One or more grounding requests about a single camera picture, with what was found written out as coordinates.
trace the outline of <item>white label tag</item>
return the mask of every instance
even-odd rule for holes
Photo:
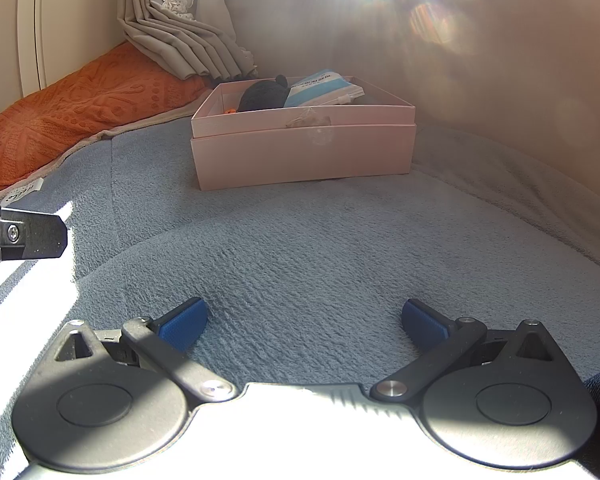
[[[32,191],[40,191],[40,189],[42,188],[43,182],[44,182],[43,178],[37,178],[33,182],[29,182],[28,184],[25,184],[24,186],[20,186],[20,187],[17,187],[16,189],[12,189],[10,192],[7,193],[7,196],[5,196],[2,199],[2,201],[0,202],[0,206],[6,207],[11,202],[16,202],[16,200],[20,200],[23,196],[28,195]]]

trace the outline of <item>blue blanket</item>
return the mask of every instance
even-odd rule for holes
[[[66,320],[116,328],[191,296],[210,320],[190,355],[240,386],[368,387],[417,356],[408,297],[490,328],[538,318],[583,380],[600,372],[600,199],[570,179],[421,127],[408,175],[201,192],[189,138],[182,119],[92,144],[13,205],[60,211],[70,246],[0,264],[0,470],[22,463],[10,407]]]

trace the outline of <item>black plush toy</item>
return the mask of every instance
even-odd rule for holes
[[[242,94],[237,111],[253,112],[283,108],[288,95],[289,88],[283,75],[277,76],[275,81],[258,81]]]

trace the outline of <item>metal pivot bolt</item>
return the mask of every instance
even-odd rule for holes
[[[18,238],[20,237],[20,231],[18,230],[18,226],[11,224],[7,229],[7,238],[10,242],[16,243]]]
[[[400,397],[403,396],[408,388],[407,385],[400,381],[382,381],[376,386],[376,390],[379,394],[385,397]]]
[[[231,399],[234,396],[234,387],[226,381],[209,379],[201,384],[200,392],[212,401],[219,402]]]

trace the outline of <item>curtain folds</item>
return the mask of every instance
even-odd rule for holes
[[[191,0],[186,13],[164,3],[118,0],[125,38],[140,52],[180,79],[195,74],[221,80],[255,75],[253,56],[235,43],[224,0]],[[216,26],[190,18],[200,13]]]

